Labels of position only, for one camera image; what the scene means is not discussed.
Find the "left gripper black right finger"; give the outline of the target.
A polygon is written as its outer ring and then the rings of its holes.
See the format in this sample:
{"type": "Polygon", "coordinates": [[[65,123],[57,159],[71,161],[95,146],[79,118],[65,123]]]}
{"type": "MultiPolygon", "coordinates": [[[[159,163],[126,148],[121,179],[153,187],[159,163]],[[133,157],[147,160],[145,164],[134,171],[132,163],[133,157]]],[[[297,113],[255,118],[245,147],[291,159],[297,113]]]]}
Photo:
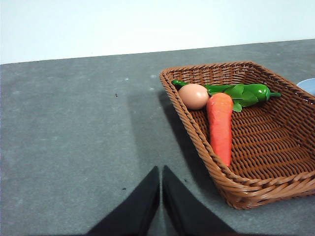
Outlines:
{"type": "Polygon", "coordinates": [[[163,167],[163,202],[180,236],[236,235],[185,187],[168,166],[163,167]]]}

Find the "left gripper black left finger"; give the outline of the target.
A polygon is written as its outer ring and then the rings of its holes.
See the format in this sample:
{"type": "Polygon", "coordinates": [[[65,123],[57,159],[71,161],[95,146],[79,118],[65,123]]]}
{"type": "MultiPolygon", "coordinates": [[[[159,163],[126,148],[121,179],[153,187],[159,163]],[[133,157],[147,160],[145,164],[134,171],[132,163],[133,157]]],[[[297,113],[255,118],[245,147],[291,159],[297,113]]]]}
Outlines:
{"type": "Polygon", "coordinates": [[[131,194],[90,231],[88,236],[145,236],[159,206],[160,181],[155,166],[131,194]]]}

